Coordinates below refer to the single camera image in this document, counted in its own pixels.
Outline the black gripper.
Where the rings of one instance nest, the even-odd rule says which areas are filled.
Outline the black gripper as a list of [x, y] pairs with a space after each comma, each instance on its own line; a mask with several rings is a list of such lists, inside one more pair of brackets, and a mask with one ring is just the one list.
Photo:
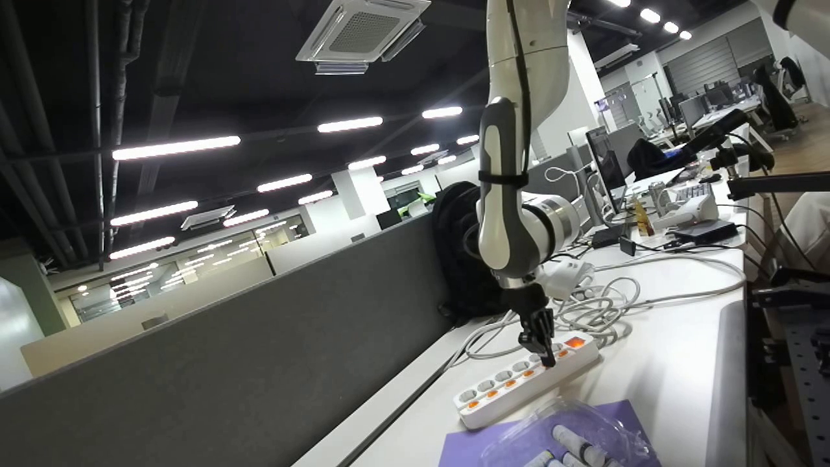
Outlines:
[[510, 288], [503, 294], [503, 303], [522, 323], [524, 333], [518, 336], [518, 346], [525, 350], [535, 350], [535, 341], [540, 341], [536, 355], [540, 355], [541, 367], [555, 367], [551, 313], [546, 309], [544, 292], [540, 285]]

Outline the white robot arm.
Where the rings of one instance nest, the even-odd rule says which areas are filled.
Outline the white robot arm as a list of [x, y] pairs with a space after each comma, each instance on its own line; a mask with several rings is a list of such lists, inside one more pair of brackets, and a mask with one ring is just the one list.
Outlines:
[[525, 196], [532, 136], [567, 91], [570, 0], [487, 0], [487, 102], [480, 117], [477, 249], [522, 319], [518, 346], [555, 364], [536, 270], [564, 244], [564, 211]]

